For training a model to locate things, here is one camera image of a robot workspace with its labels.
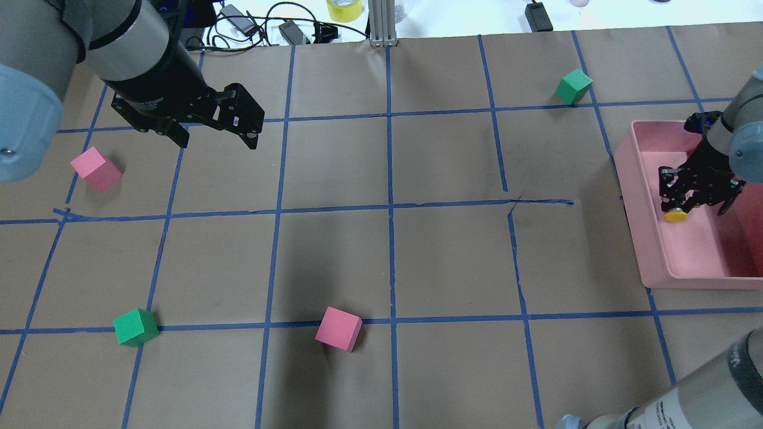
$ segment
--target tape roll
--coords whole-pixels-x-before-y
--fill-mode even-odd
[[[360,0],[326,0],[331,19],[337,22],[350,22],[358,19],[363,12]]]

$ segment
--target pink bin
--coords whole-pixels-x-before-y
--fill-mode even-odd
[[[700,141],[682,121],[635,121],[615,152],[628,224],[644,286],[763,289],[763,185],[748,183],[724,216],[693,209],[665,221],[658,168],[681,165]]]

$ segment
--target blue tape grid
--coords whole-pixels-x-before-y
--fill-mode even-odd
[[[286,140],[288,139],[289,111],[291,110],[291,85],[294,80],[295,46],[291,46],[288,64],[288,83],[286,86],[286,108],[284,112],[284,131],[281,143],[281,172],[278,175],[278,200],[275,207],[275,226],[273,227],[273,247],[270,255],[270,278],[268,280],[268,301],[265,309],[265,324],[262,334],[262,356],[259,362],[259,384],[257,387],[257,408],[255,427],[262,427],[262,402],[265,396],[265,376],[268,363],[268,344],[270,338],[271,315],[273,309],[273,288],[275,284],[275,259],[278,256],[278,232],[281,227],[281,206],[284,193],[284,171],[286,169]]]
[[[392,55],[385,48],[385,75],[387,83],[387,196],[389,210],[389,313],[392,370],[392,426],[400,428],[400,393],[398,389],[398,299],[394,290],[394,192],[392,169]]]
[[[666,27],[666,31],[668,32],[668,36],[671,40],[671,44],[676,52],[676,55],[678,57],[679,63],[681,64],[681,67],[684,71],[684,74],[686,76],[686,79],[688,81],[688,84],[691,88],[691,91],[694,95],[694,99],[687,99],[687,100],[658,100],[658,101],[644,101],[644,102],[608,102],[608,103],[599,103],[596,99],[596,95],[594,90],[591,90],[591,101],[592,103],[582,103],[573,106],[573,108],[593,108],[594,112],[597,116],[597,122],[599,124],[600,131],[602,133],[602,138],[604,140],[604,146],[607,152],[610,154],[610,157],[612,156],[612,150],[609,144],[609,139],[607,137],[607,133],[604,129],[604,123],[601,119],[600,115],[600,107],[610,107],[610,106],[628,106],[628,105],[670,105],[670,104],[688,104],[688,103],[697,103],[697,106],[700,108],[700,110],[703,110],[703,103],[704,102],[729,102],[731,101],[731,98],[705,98],[702,99],[699,97],[696,88],[694,87],[694,83],[691,79],[691,75],[688,71],[688,68],[686,67],[686,64],[683,60],[683,57],[681,55],[681,51],[678,48],[678,44],[676,43],[676,40],[674,38],[674,35],[672,33],[672,29],[670,27]],[[578,42],[577,34],[572,31],[571,33],[572,39],[575,43],[575,49],[578,52],[578,58],[581,62],[581,68],[585,73],[588,73],[588,69],[586,67],[582,49],[580,48],[580,44]],[[22,220],[7,220],[3,221],[0,220],[0,224],[58,224],[58,231],[56,232],[56,236],[53,239],[53,244],[51,245],[49,255],[47,257],[46,263],[43,267],[43,272],[40,275],[40,281],[38,282],[37,289],[34,294],[34,299],[32,301],[32,305],[30,307],[30,311],[27,315],[27,321],[22,329],[0,329],[0,335],[20,335],[19,343],[16,349],[16,354],[14,355],[13,362],[11,364],[11,368],[8,372],[8,378],[6,379],[6,383],[3,387],[2,391],[2,397],[0,397],[0,413],[2,413],[2,409],[5,406],[5,400],[8,396],[8,391],[11,387],[13,375],[15,373],[16,367],[18,365],[19,356],[21,355],[21,351],[24,346],[24,342],[27,339],[27,336],[30,334],[71,334],[71,333],[108,333],[113,332],[113,327],[65,327],[65,328],[32,328],[31,322],[34,317],[34,311],[37,307],[37,302],[39,300],[40,294],[43,290],[43,285],[45,282],[45,278],[47,276],[47,270],[50,267],[50,261],[53,258],[53,255],[56,252],[56,246],[59,242],[59,239],[61,237],[61,234],[63,232],[63,228],[66,223],[71,222],[90,222],[90,221],[145,221],[145,220],[160,220],[163,219],[164,222],[164,228],[163,228],[163,234],[162,239],[159,243],[159,249],[157,250],[156,255],[156,263],[154,267],[153,277],[151,281],[151,286],[149,290],[148,299],[146,301],[146,309],[150,310],[151,306],[153,304],[153,294],[156,290],[156,280],[158,278],[159,274],[159,268],[161,264],[162,254],[163,254],[163,248],[164,243],[166,241],[166,235],[169,231],[169,225],[170,221],[173,218],[195,218],[195,217],[208,217],[208,216],[237,216],[237,215],[275,215],[275,227],[274,227],[274,237],[273,237],[273,245],[272,245],[272,259],[271,259],[271,267],[270,267],[270,280],[269,280],[269,290],[268,290],[268,301],[267,301],[267,307],[266,307],[266,321],[264,323],[235,323],[235,324],[196,324],[196,325],[164,325],[160,326],[159,329],[161,331],[209,331],[209,330],[229,330],[229,329],[263,329],[263,345],[262,345],[262,356],[261,356],[261,366],[260,366],[260,379],[259,379],[259,386],[258,386],[258,395],[257,395],[257,412],[256,412],[256,427],[261,426],[262,422],[262,400],[264,396],[264,387],[265,387],[265,374],[266,374],[266,364],[267,364],[267,349],[268,349],[268,338],[269,338],[269,330],[271,328],[275,329],[282,329],[282,328],[293,328],[293,327],[316,327],[320,323],[320,321],[299,321],[299,322],[271,322],[270,321],[270,314],[272,312],[272,294],[273,294],[273,286],[274,286],[274,280],[275,280],[275,260],[277,256],[277,249],[278,249],[278,230],[280,225],[280,215],[284,213],[312,213],[312,212],[322,212],[322,211],[358,211],[358,210],[388,210],[389,212],[389,237],[390,237],[390,316],[389,318],[375,318],[375,319],[365,319],[365,324],[389,324],[391,327],[391,338],[392,338],[392,362],[391,362],[391,370],[392,370],[392,395],[393,395],[393,414],[394,414],[394,427],[398,428],[400,426],[400,414],[399,414],[399,400],[398,400],[398,348],[397,348],[397,325],[398,324],[420,324],[420,323],[453,323],[453,322],[481,322],[481,321],[522,321],[524,325],[525,330],[525,339],[526,339],[526,351],[528,356],[528,364],[530,366],[530,378],[531,378],[531,384],[533,387],[533,401],[535,403],[536,407],[536,419],[538,422],[538,425],[541,428],[544,428],[544,421],[542,416],[542,404],[541,404],[541,398],[538,388],[538,382],[537,382],[537,373],[536,373],[536,367],[535,367],[535,361],[534,361],[534,353],[533,353],[533,343],[532,343],[532,337],[530,332],[530,321],[536,321],[536,320],[568,320],[568,319],[589,319],[589,318],[653,318],[655,322],[655,328],[657,330],[658,338],[660,341],[660,345],[662,348],[662,352],[664,354],[665,358],[665,365],[668,370],[668,376],[670,378],[671,383],[675,383],[675,376],[674,371],[672,368],[672,364],[670,361],[670,355],[668,352],[668,346],[667,342],[665,340],[665,335],[662,332],[662,323],[660,321],[661,316],[678,316],[678,315],[692,315],[692,314],[745,314],[745,313],[761,313],[763,312],[763,307],[736,307],[736,308],[689,308],[689,309],[671,309],[671,310],[660,310],[657,308],[657,305],[655,303],[655,299],[652,296],[652,292],[647,289],[646,293],[649,298],[649,304],[650,304],[650,310],[648,311],[604,311],[604,312],[581,312],[581,313],[549,313],[549,314],[531,314],[527,311],[526,302],[524,299],[524,295],[522,292],[522,285],[521,285],[521,275],[520,275],[520,268],[519,263],[517,259],[517,235],[516,231],[514,230],[514,224],[513,224],[513,214],[510,212],[507,216],[508,221],[508,229],[509,229],[509,235],[511,240],[511,246],[512,246],[512,254],[513,254],[513,263],[515,267],[515,272],[517,275],[516,281],[517,281],[517,293],[520,297],[520,308],[521,313],[520,314],[496,314],[496,315],[476,315],[476,316],[455,316],[455,317],[423,317],[423,318],[398,318],[397,317],[397,310],[396,310],[396,298],[395,298],[395,290],[394,290],[394,283],[395,283],[395,277],[394,277],[394,210],[395,209],[409,209],[409,208],[422,208],[422,207],[453,207],[453,206],[472,206],[472,205],[506,205],[506,204],[566,204],[571,205],[574,204],[573,201],[570,200],[564,200],[564,199],[550,199],[550,200],[522,200],[522,199],[501,199],[501,200],[483,200],[483,201],[464,201],[464,202],[428,202],[428,203],[395,203],[394,202],[394,196],[392,191],[392,183],[393,183],[393,170],[392,170],[392,118],[396,116],[418,116],[418,115],[459,115],[459,114],[467,114],[467,113],[491,113],[491,118],[493,120],[493,127],[494,127],[494,136],[495,136],[495,143],[496,143],[496,151],[498,155],[498,163],[499,163],[499,171],[501,174],[501,182],[504,186],[504,191],[507,190],[507,184],[505,179],[505,171],[504,171],[504,163],[503,163],[503,155],[501,152],[501,141],[500,136],[497,130],[497,117],[496,112],[497,111],[522,111],[522,110],[541,110],[541,109],[557,109],[557,108],[568,108],[567,105],[536,105],[536,106],[510,106],[510,107],[497,107],[495,106],[494,99],[492,96],[492,83],[490,79],[489,74],[489,68],[488,68],[488,58],[485,55],[485,48],[482,40],[482,36],[478,36],[478,45],[480,48],[480,54],[482,58],[482,66],[485,71],[485,81],[488,89],[488,97],[490,100],[490,108],[476,108],[476,109],[459,109],[459,110],[440,110],[440,111],[403,111],[403,112],[393,112],[392,111],[392,93],[391,93],[391,54],[390,49],[386,48],[386,90],[387,90],[387,111],[383,113],[378,114],[368,114],[368,115],[334,115],[334,116],[315,116],[315,117],[302,117],[302,118],[290,118],[289,117],[289,109],[291,105],[291,83],[293,78],[293,71],[294,71],[294,58],[295,58],[295,50],[294,47],[291,49],[291,58],[290,58],[290,64],[289,64],[289,78],[288,78],[288,89],[287,89],[287,101],[286,101],[286,109],[285,109],[285,116],[283,118],[276,118],[276,119],[267,119],[266,122],[270,123],[283,123],[284,125],[284,134],[283,134],[283,141],[282,141],[282,160],[281,160],[281,171],[279,176],[279,182],[278,182],[278,203],[277,207],[274,210],[261,210],[261,211],[218,211],[218,212],[202,212],[202,213],[172,213],[172,203],[174,201],[174,195],[175,195],[175,188],[177,186],[178,178],[179,178],[179,172],[182,165],[182,157],[183,157],[183,151],[179,151],[177,164],[175,167],[175,174],[172,178],[172,190],[170,192],[167,210],[165,214],[155,214],[155,215],[147,215],[147,216],[135,216],[135,217],[110,217],[110,218],[92,218],[92,217],[86,217],[77,215],[74,213],[71,213],[70,211],[62,211],[62,210],[55,210],[55,213],[60,216],[59,218],[44,218],[44,219],[22,219]],[[202,54],[199,59],[199,65],[202,66],[204,61],[204,55]],[[95,123],[98,119],[98,114],[102,108],[103,101],[106,94],[106,87],[101,91],[100,98],[98,100],[98,105],[96,107],[92,122],[90,124],[90,127],[88,128],[77,128],[77,129],[66,129],[66,130],[60,130],[60,133],[86,133],[85,137],[85,143],[82,148],[82,151],[86,150],[89,146],[90,139],[92,138],[92,134],[95,132],[100,131],[122,131],[122,130],[131,130],[131,127],[96,127]],[[283,178],[284,178],[284,171],[285,171],[285,156],[286,156],[286,141],[287,141],[287,133],[288,133],[288,123],[291,121],[325,121],[325,120],[336,120],[336,119],[352,119],[352,118],[376,118],[376,117],[386,117],[388,122],[388,204],[387,205],[356,205],[356,206],[341,206],[341,207],[320,207],[320,208],[296,208],[296,209],[282,209],[281,202],[282,202],[282,193],[283,193]],[[190,124],[189,127],[197,126],[197,124]],[[72,185],[69,187],[68,194],[66,196],[66,202],[69,203],[71,201],[72,195],[74,193],[74,188],[76,185],[76,175],[72,178]],[[140,370],[140,360],[142,357],[142,347],[139,347],[136,353],[136,359],[134,364],[134,371],[133,375],[130,380],[130,389],[128,392],[128,399],[125,404],[124,409],[124,417],[122,421],[122,428],[127,427],[127,423],[129,421],[130,416],[130,410],[131,410],[131,404],[132,404],[132,398],[134,396],[134,390],[135,390],[135,384],[137,382],[137,375]]]

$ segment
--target yellow object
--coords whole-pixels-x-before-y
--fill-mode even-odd
[[[331,19],[336,22],[350,22],[358,19],[363,12],[360,0],[326,0]]]
[[[683,211],[681,209],[678,210],[670,210],[668,213],[665,213],[665,220],[672,223],[677,224],[678,222],[683,222],[689,217],[689,214],[686,211]]]

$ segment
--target white table surface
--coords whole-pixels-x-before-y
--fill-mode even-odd
[[[360,31],[365,30],[368,2],[363,13],[346,23]],[[331,21],[326,0],[298,0],[309,8],[319,21]],[[228,0],[241,11],[264,16],[275,1]],[[406,18],[397,24],[399,38],[450,37],[475,34],[528,33],[530,26],[524,16],[529,0],[403,0]],[[658,3],[653,0],[591,0],[583,8],[576,8],[570,0],[542,2],[554,29],[593,30],[598,28],[657,27],[662,25],[714,24],[723,22],[763,21],[763,0],[671,0]],[[309,18],[307,12],[292,5],[278,6],[271,16]],[[285,44],[276,28],[280,21],[271,21],[269,36],[274,44]],[[310,22],[298,22],[306,34],[312,34]],[[218,25],[222,34],[240,37],[224,22]],[[352,31],[340,29],[338,41],[362,40]]]

